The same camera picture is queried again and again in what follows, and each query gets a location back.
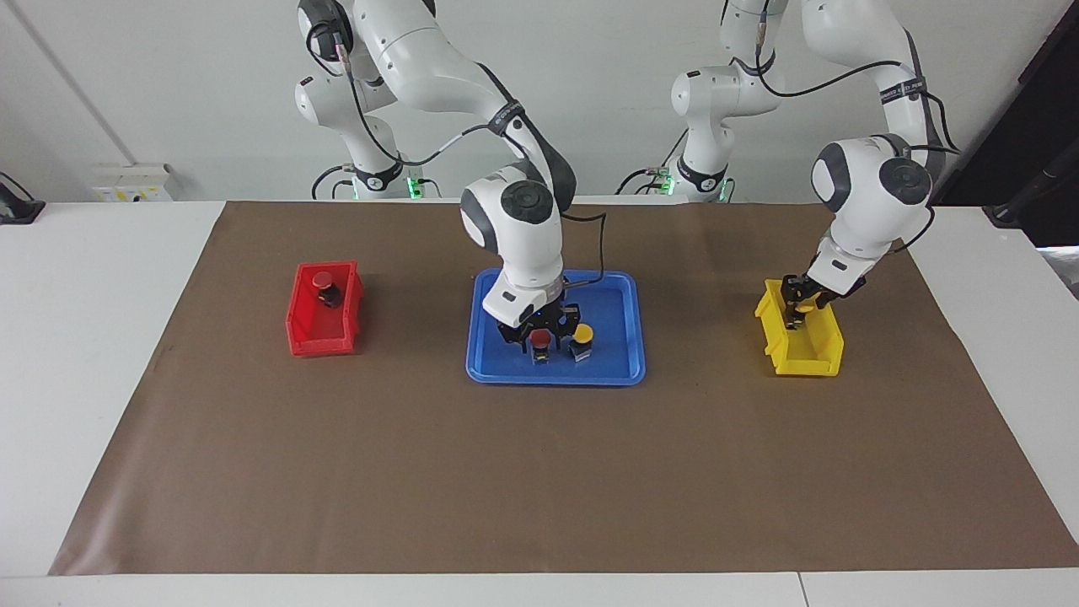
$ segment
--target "blue tray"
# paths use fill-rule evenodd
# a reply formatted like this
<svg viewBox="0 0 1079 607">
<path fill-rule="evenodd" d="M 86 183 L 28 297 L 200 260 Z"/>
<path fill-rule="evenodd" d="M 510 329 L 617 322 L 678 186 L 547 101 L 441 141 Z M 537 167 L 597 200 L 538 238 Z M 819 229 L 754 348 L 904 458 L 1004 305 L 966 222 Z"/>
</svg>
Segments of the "blue tray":
<svg viewBox="0 0 1079 607">
<path fill-rule="evenodd" d="M 468 377 L 480 384 L 523 386 L 637 386 L 644 380 L 644 340 L 637 302 L 637 282 L 629 274 L 607 272 L 597 284 L 566 292 L 568 303 L 581 305 L 581 322 L 596 331 L 592 356 L 576 363 L 570 357 L 569 340 L 562 350 L 551 348 L 550 362 L 532 363 L 521 347 L 506 344 L 495 321 L 483 312 L 487 295 L 500 270 L 490 268 L 476 276 L 473 293 L 472 326 L 468 331 Z M 570 280 L 590 279 L 596 272 L 568 270 Z"/>
</svg>

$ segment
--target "white wall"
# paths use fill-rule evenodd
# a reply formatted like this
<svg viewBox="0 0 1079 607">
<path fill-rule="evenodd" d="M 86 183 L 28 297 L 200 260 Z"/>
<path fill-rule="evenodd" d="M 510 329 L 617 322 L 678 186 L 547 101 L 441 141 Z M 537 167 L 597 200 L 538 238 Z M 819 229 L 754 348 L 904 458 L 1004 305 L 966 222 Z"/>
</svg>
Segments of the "white wall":
<svg viewBox="0 0 1079 607">
<path fill-rule="evenodd" d="M 25 14 L 139 162 L 167 162 L 192 198 L 304 198 L 312 178 L 346 160 L 334 134 L 305 122 L 292 87 L 318 68 L 304 53 L 296 0 L 0 0 L 0 167 L 41 197 L 90 196 L 86 166 L 118 162 L 110 141 L 14 18 Z M 930 88 L 972 148 L 1070 0 L 892 0 L 914 33 Z M 570 158 L 581 193 L 610 193 L 656 164 L 684 128 L 674 77 L 725 65 L 722 0 L 440 0 L 439 22 L 488 64 Z M 790 88 L 838 73 L 812 56 L 791 11 L 780 40 Z M 391 107 L 377 112 L 400 147 L 424 153 L 474 119 Z M 733 122 L 739 199 L 808 201 L 808 173 L 831 140 L 880 132 L 865 79 Z M 477 134 L 427 167 L 453 195 L 508 152 Z"/>
</svg>

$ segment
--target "yellow button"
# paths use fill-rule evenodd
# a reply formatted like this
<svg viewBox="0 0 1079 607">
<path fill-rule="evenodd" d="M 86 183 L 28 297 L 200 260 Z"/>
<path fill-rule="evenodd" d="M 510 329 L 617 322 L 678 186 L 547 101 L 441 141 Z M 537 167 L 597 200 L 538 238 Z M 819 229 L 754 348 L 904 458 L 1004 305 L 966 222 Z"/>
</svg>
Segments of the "yellow button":
<svg viewBox="0 0 1079 607">
<path fill-rule="evenodd" d="M 592 328 L 586 325 L 577 326 L 577 331 L 573 332 L 573 341 L 577 344 L 591 344 L 595 337 L 596 333 Z"/>
</svg>

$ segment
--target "yellow bin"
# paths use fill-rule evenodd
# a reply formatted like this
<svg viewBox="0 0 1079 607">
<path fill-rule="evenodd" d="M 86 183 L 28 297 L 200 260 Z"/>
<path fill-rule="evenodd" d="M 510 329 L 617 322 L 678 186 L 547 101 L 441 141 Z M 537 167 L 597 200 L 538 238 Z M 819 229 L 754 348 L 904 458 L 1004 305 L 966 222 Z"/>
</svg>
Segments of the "yellow bin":
<svg viewBox="0 0 1079 607">
<path fill-rule="evenodd" d="M 843 360 L 843 334 L 835 320 L 832 305 L 806 315 L 805 326 L 797 331 L 787 329 L 783 312 L 782 280 L 764 281 L 765 292 L 756 307 L 756 318 L 764 326 L 768 347 L 764 354 L 771 357 L 776 375 L 835 377 L 839 375 Z"/>
</svg>

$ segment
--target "brown mat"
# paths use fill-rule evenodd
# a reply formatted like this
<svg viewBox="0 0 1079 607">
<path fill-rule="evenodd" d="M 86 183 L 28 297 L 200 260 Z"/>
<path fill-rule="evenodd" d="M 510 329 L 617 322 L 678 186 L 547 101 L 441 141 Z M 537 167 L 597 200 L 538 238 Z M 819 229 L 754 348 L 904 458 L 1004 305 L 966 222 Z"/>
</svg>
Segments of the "brown mat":
<svg viewBox="0 0 1079 607">
<path fill-rule="evenodd" d="M 465 375 L 496 260 L 455 206 L 230 203 L 52 572 L 1079 565 L 910 257 L 837 306 L 839 378 L 773 376 L 762 280 L 804 268 L 830 218 L 611 209 L 648 376 L 522 389 Z M 593 266 L 595 230 L 566 225 L 570 266 Z M 341 258 L 367 284 L 363 354 L 295 360 L 296 265 Z"/>
</svg>

